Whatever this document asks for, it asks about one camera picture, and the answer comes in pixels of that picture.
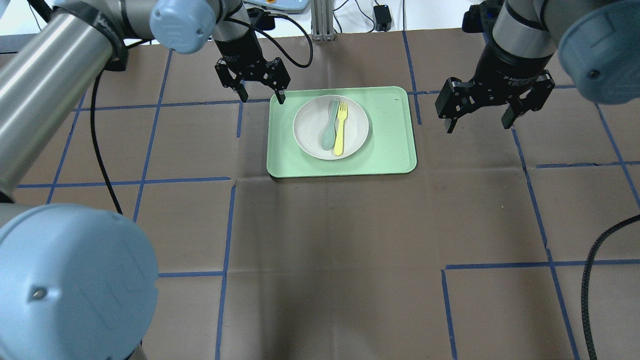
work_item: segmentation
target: white plate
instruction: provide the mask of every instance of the white plate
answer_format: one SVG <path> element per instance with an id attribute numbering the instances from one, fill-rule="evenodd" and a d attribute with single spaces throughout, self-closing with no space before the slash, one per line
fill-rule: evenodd
<path id="1" fill-rule="evenodd" d="M 340 156 L 321 146 L 322 134 L 329 121 L 333 100 L 344 101 L 349 108 L 344 123 L 344 152 Z M 323 95 L 304 104 L 293 120 L 293 136 L 307 154 L 322 160 L 346 158 L 358 151 L 369 136 L 369 119 L 362 107 L 348 97 Z"/>

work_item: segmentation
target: fork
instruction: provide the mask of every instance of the fork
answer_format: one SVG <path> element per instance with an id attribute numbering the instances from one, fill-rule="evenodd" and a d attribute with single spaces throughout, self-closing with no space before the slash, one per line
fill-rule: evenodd
<path id="1" fill-rule="evenodd" d="M 344 152 L 344 122 L 347 120 L 348 115 L 347 103 L 341 101 L 338 105 L 338 132 L 335 137 L 335 146 L 333 147 L 333 154 L 336 156 L 340 156 Z"/>

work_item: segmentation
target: green tray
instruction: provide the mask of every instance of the green tray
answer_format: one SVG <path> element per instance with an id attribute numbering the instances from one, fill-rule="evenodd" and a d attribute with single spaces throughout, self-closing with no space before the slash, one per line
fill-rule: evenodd
<path id="1" fill-rule="evenodd" d="M 273 96 L 269 105 L 267 171 L 273 177 L 406 174 L 417 157 L 409 100 L 397 86 L 287 91 L 284 105 Z M 318 96 L 342 95 L 357 102 L 369 117 L 369 137 L 353 155 L 320 160 L 304 152 L 293 137 L 298 110 Z"/>

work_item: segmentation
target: fork handle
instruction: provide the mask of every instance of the fork handle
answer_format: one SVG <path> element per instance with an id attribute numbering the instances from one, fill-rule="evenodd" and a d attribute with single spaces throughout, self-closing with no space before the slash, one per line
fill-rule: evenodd
<path id="1" fill-rule="evenodd" d="M 338 119 L 338 132 L 335 135 L 335 145 L 333 146 L 333 154 L 342 155 L 344 152 L 344 120 Z"/>

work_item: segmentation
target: light blue cap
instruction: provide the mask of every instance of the light blue cap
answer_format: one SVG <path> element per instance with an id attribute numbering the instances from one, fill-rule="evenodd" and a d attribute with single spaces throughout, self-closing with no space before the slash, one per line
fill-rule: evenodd
<path id="1" fill-rule="evenodd" d="M 149 24 L 160 44 L 180 54 L 191 54 L 207 43 L 216 14 L 205 0 L 158 0 Z"/>
<path id="2" fill-rule="evenodd" d="M 27 210 L 0 228 L 0 357 L 126 358 L 151 323 L 157 277 L 131 220 L 70 204 Z"/>
<path id="3" fill-rule="evenodd" d="M 580 18 L 558 46 L 580 93 L 599 104 L 640 97 L 640 0 L 622 0 Z"/>

